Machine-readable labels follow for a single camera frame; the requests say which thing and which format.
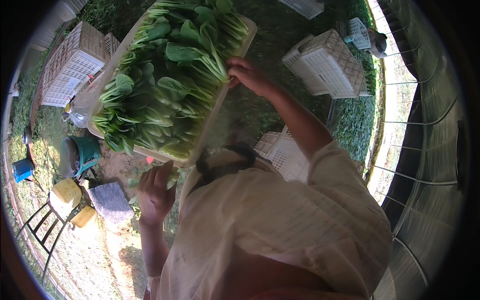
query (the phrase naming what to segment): person wearing beige shirt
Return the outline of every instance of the person wearing beige shirt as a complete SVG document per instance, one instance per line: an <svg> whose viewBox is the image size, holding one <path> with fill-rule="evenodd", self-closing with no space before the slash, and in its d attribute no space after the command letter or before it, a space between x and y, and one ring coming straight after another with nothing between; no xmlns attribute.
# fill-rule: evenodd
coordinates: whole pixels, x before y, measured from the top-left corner
<svg viewBox="0 0 480 300"><path fill-rule="evenodd" d="M310 161L307 184L285 181L268 162L229 148L188 175L168 249L162 222L173 162L138 186L148 291L161 300L356 300L370 297L392 249L389 222L348 153L286 89L248 61L227 61L230 86L244 84L277 109Z"/></svg>

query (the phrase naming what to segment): gray cloth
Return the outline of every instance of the gray cloth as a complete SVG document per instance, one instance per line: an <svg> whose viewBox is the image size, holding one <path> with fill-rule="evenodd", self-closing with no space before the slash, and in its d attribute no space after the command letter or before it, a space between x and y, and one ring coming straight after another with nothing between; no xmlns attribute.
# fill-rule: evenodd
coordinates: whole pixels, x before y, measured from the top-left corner
<svg viewBox="0 0 480 300"><path fill-rule="evenodd" d="M118 182L99 185L87 190L96 211L105 220L118 224L133 217L134 213L128 204Z"/></svg>

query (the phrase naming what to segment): yellow plastic jug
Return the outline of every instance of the yellow plastic jug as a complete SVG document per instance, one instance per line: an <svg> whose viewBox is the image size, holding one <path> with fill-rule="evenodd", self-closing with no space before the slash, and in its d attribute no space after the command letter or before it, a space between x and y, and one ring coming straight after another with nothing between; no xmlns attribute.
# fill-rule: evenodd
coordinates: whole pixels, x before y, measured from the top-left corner
<svg viewBox="0 0 480 300"><path fill-rule="evenodd" d="M69 213L82 198L80 187L67 178L55 184L50 191L50 203L57 213Z"/></svg>

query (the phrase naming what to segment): green bucket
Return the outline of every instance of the green bucket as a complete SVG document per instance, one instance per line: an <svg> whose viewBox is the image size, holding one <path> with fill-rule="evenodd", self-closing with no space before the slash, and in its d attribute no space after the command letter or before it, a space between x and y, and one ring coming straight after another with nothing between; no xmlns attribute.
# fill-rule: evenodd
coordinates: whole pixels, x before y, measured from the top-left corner
<svg viewBox="0 0 480 300"><path fill-rule="evenodd" d="M71 135L68 138L72 139L78 148L78 171L73 177L77 177L83 171L91 166L94 166L100 159L100 145L97 140L91 136L74 136ZM62 151L65 152L66 148L65 138L62 143Z"/></svg>

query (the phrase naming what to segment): person's right hand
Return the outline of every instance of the person's right hand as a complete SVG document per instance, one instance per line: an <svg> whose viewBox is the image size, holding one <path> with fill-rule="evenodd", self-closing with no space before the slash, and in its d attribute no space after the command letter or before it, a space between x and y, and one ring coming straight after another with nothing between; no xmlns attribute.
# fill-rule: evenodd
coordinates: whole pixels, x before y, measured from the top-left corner
<svg viewBox="0 0 480 300"><path fill-rule="evenodd" d="M167 191L168 176L172 171L173 161L160 167L153 167L142 174L137 187L140 204L140 220L149 225L163 222L175 202L176 184Z"/></svg>
<svg viewBox="0 0 480 300"><path fill-rule="evenodd" d="M234 56L229 58L227 67L228 73L230 76L233 76L228 87L234 87L238 83L243 83L244 86L263 97L268 97L280 89L260 69L241 57Z"/></svg>

